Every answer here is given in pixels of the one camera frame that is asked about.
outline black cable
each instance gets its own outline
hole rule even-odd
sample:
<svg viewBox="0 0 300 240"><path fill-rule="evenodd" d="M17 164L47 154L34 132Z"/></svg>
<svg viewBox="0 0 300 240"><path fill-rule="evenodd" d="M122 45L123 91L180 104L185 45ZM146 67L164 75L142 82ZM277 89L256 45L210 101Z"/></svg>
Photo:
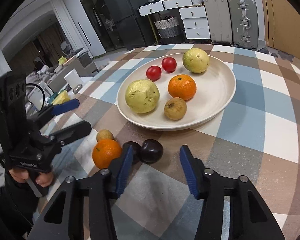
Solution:
<svg viewBox="0 0 300 240"><path fill-rule="evenodd" d="M40 87L39 85L34 84L34 83L28 83L28 84L26 84L26 86L34 86L34 87L37 87L37 88L40 89L40 91L42 92L42 95L43 95L43 101L42 101L42 106L41 106L41 109L42 109L43 106L44 106L44 100L46 98L45 95L44 95L44 91L43 91L42 87Z"/></svg>

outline suitcase handle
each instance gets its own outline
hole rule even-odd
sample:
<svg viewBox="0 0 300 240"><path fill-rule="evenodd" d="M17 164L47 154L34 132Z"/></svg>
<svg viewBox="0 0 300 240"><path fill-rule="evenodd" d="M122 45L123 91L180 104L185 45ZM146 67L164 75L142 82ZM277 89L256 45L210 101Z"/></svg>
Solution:
<svg viewBox="0 0 300 240"><path fill-rule="evenodd" d="M246 17L246 19L247 19L247 22L248 22L248 27L247 27L247 29L250 29L250 28L251 28L251 21L250 21L250 19L247 18L247 17Z"/></svg>

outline plate rim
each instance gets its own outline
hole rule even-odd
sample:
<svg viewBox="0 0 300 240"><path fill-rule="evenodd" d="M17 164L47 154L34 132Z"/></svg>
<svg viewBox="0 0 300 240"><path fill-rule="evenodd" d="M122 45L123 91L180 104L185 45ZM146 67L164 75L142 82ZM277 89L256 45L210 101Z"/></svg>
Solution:
<svg viewBox="0 0 300 240"><path fill-rule="evenodd" d="M180 53L173 53L173 54L169 54L169 55L164 55L164 56L162 56L162 57L170 57L171 55L178 55L178 54L184 54L184 53L183 53L183 52L180 52ZM195 121L195 122L191 122L191 123L188 123L188 124L180 125L180 126L178 126L178 127L175 127L175 126L169 126L169 127L164 127L164 128L162 127L162 128L159 128L159 127L151 126L151 125L143 125L143 124L140 124L140 123L138 123L138 122L135 122L135 121L131 120L130 118L128 118L128 117L121 111L121 109L120 109L120 107L119 107L119 103L118 103L118 95L119 95L119 91L120 91L120 89L121 89L123 83L125 82L125 80L126 80L128 77L130 77L137 69L143 67L145 64L148 64L148 63L150 63L150 62L152 62L152 61L154 61L154 60L157 60L158 58L155 58L155 59L153 59L153 60L150 60L149 62L144 63L143 65L141 65L140 67L138 67L138 68L136 68L134 71L132 71L132 72L129 74L129 76L127 76L127 77L122 81L122 83L121 83L121 85L120 85L120 87L119 87L119 89L118 89L117 96L116 96L117 108L118 108L120 114L121 114L125 119L127 119L129 122L132 122L133 124L135 124L135 125L137 125L137 126L140 126L140 127L143 127L143 128L147 128L147 129L150 129L150 130L157 130L157 131L165 131L165 130L167 130L167 131L171 131L171 130L184 130L184 129L193 127L193 126L195 126L195 125L200 125L200 124L202 124L203 122L208 122L208 121L211 120L213 117L215 117L217 114L219 114L222 110L224 110L224 109L226 108L226 106L231 102L232 98L234 97L235 91L236 91L236 89L237 89L237 80L236 80L236 78L235 78L235 75L234 75L232 69L229 68L228 65L227 65L223 60L221 60L221 59L219 59L219 58L217 58L217 57L213 57L213 58L215 58L215 59L221 61L223 64L225 64L225 65L228 67L228 69L230 70L230 72L232 73L232 77L234 78L234 90L233 90L233 92L232 92L232 95L230 96L229 100L228 100L228 101L220 108L220 111L218 111L218 112L215 113L215 114L211 114L208 118L205 118L204 120L201 120L201 121L199 121L199 122Z"/></svg>

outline dark gray refrigerator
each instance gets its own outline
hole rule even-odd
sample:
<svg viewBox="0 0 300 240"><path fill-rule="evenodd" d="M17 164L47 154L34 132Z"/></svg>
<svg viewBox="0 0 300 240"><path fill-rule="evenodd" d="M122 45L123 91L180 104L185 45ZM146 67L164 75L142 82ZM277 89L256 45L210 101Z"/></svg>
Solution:
<svg viewBox="0 0 300 240"><path fill-rule="evenodd" d="M127 50L150 46L155 42L147 17L137 10L148 0L104 0Z"/></svg>

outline metal bolt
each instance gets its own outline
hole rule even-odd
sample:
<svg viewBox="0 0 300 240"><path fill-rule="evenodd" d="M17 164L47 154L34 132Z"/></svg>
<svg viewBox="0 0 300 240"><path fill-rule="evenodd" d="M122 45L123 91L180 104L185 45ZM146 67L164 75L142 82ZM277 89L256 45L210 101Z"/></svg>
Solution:
<svg viewBox="0 0 300 240"><path fill-rule="evenodd" d="M204 173L207 174L207 175L212 175L214 173L214 171L213 171L213 169L208 168L208 169L204 170Z"/></svg>
<svg viewBox="0 0 300 240"><path fill-rule="evenodd" d="M74 176L66 177L66 183L71 183L72 181L74 181Z"/></svg>
<svg viewBox="0 0 300 240"><path fill-rule="evenodd" d="M102 169L101 171L100 171L100 174L101 175L107 175L107 174L109 174L109 170L108 169Z"/></svg>
<svg viewBox="0 0 300 240"><path fill-rule="evenodd" d="M38 161L41 160L42 154L41 154L41 153L38 153L37 156L36 156L36 158L37 158Z"/></svg>
<svg viewBox="0 0 300 240"><path fill-rule="evenodd" d="M240 176L239 179L240 179L241 182L248 182L249 181L248 177L244 176L244 175Z"/></svg>

